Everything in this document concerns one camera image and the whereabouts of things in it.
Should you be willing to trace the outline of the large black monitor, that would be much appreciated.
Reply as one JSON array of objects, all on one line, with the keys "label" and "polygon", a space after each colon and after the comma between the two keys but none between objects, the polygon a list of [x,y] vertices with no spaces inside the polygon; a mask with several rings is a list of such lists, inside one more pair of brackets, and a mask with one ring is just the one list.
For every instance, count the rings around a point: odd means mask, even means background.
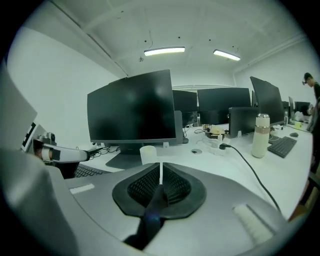
[{"label": "large black monitor", "polygon": [[107,167],[142,165],[141,147],[177,138],[170,71],[122,78],[89,93],[87,121],[91,142],[119,147]]}]

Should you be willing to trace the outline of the white insulated bottle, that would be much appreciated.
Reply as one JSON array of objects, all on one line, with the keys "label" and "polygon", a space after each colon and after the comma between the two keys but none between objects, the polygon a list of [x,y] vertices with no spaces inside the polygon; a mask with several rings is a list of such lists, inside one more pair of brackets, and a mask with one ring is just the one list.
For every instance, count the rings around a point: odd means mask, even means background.
[{"label": "white insulated bottle", "polygon": [[256,158],[263,158],[267,152],[270,136],[270,117],[266,113],[259,113],[255,120],[251,154]]}]

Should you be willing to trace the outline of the white power strip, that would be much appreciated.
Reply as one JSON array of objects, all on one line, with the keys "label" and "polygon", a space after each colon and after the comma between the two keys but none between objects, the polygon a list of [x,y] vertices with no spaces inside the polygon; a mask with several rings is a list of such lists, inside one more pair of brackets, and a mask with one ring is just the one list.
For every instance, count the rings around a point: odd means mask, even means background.
[{"label": "white power strip", "polygon": [[215,156],[225,156],[227,152],[226,149],[220,149],[221,143],[217,139],[204,138],[196,144]]}]

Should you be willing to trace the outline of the small dark upright screen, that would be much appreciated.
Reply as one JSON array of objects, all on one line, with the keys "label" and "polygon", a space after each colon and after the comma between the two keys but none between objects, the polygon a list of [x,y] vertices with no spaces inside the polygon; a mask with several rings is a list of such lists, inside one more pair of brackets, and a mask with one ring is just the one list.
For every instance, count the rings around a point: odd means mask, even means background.
[{"label": "small dark upright screen", "polygon": [[239,131],[242,135],[253,133],[259,113],[260,110],[257,107],[229,108],[229,137],[237,137]]}]

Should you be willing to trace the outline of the wide black monitor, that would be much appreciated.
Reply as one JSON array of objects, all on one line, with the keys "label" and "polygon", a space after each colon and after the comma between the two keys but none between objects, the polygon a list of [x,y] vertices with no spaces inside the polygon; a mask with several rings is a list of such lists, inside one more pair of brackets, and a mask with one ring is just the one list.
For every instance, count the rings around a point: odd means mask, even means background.
[{"label": "wide black monitor", "polygon": [[210,88],[197,91],[200,122],[220,125],[229,122],[229,108],[250,107],[248,88]]}]

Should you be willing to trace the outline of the brown seat office chair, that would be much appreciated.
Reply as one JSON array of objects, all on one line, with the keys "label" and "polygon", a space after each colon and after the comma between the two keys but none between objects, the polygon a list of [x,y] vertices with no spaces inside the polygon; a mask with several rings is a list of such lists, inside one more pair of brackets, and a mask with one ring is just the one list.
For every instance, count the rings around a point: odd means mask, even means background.
[{"label": "brown seat office chair", "polygon": [[301,215],[309,213],[316,205],[318,199],[320,199],[320,176],[310,172],[302,196],[290,216],[289,222]]}]

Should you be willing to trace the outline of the beige box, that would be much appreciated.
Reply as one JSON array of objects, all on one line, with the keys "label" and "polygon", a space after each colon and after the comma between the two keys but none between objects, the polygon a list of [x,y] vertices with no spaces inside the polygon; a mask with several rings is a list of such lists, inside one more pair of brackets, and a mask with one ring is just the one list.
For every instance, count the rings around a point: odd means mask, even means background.
[{"label": "beige box", "polygon": [[209,134],[209,136],[218,136],[218,135],[224,135],[225,130],[217,125],[210,125],[205,132]]}]

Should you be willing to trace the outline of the black keyboard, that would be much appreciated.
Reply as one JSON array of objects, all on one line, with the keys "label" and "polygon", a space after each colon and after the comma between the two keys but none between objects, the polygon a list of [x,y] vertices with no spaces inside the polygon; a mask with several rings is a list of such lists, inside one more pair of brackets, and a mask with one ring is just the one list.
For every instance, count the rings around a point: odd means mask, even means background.
[{"label": "black keyboard", "polygon": [[74,172],[74,177],[82,178],[82,177],[97,176],[102,174],[105,174],[105,172],[98,170],[96,168],[91,168],[89,166],[79,164],[76,167],[76,170]]},{"label": "black keyboard", "polygon": [[271,144],[267,150],[284,159],[291,152],[296,143],[296,139],[285,136]]}]

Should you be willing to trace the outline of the long ceiling light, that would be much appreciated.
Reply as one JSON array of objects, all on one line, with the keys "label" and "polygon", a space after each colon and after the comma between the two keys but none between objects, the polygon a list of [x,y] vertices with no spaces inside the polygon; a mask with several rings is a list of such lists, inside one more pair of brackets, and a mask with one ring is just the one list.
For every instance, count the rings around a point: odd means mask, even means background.
[{"label": "long ceiling light", "polygon": [[234,61],[239,61],[241,59],[240,57],[238,57],[236,55],[233,55],[233,54],[230,54],[230,53],[218,50],[218,49],[215,49],[213,51],[213,54],[216,55],[216,56],[224,57],[224,58],[227,58],[227,59],[230,59],[230,60],[234,60]]},{"label": "long ceiling light", "polygon": [[175,53],[184,53],[184,52],[185,52],[184,46],[163,47],[163,48],[145,50],[144,55],[148,57],[148,56],[161,55],[161,54],[175,54]]}]

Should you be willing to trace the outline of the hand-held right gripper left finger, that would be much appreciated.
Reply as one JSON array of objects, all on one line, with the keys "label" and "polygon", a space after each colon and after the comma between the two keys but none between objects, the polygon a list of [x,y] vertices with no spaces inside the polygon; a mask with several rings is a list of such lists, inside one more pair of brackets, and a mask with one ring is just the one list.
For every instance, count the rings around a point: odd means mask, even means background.
[{"label": "hand-held right gripper left finger", "polygon": [[65,182],[81,209],[125,245],[142,251],[162,227],[159,163]]}]

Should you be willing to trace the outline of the white paper cup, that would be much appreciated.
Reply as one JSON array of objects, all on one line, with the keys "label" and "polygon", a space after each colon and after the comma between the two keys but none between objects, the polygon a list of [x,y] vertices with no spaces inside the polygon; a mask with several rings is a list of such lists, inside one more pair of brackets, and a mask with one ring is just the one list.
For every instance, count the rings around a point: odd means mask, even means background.
[{"label": "white paper cup", "polygon": [[139,149],[142,165],[158,162],[157,149],[152,145],[146,145]]}]

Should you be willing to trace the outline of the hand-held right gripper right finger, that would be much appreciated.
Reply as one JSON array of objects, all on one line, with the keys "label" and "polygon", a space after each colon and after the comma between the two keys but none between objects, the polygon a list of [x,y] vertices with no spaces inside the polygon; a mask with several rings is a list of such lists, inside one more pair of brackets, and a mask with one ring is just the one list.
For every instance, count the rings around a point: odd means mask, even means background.
[{"label": "hand-held right gripper right finger", "polygon": [[[167,220],[144,249],[152,256],[275,256],[295,236],[304,223],[299,216],[288,222],[272,205],[238,182],[174,164],[200,180],[206,199],[187,218]],[[238,216],[236,207],[248,205],[271,231],[270,239],[256,244],[251,234],[259,233],[257,222]]]}]

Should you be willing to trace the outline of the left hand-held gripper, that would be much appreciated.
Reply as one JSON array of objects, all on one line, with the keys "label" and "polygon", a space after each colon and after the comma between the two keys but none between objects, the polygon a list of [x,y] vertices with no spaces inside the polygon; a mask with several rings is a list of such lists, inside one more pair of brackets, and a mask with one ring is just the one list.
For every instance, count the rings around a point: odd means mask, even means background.
[{"label": "left hand-held gripper", "polygon": [[[5,61],[0,63],[0,162],[6,153],[26,151],[33,141],[36,126],[32,126],[37,111],[24,98],[11,78]],[[53,163],[89,161],[97,148],[80,150],[60,146],[43,146],[41,159]]]}]

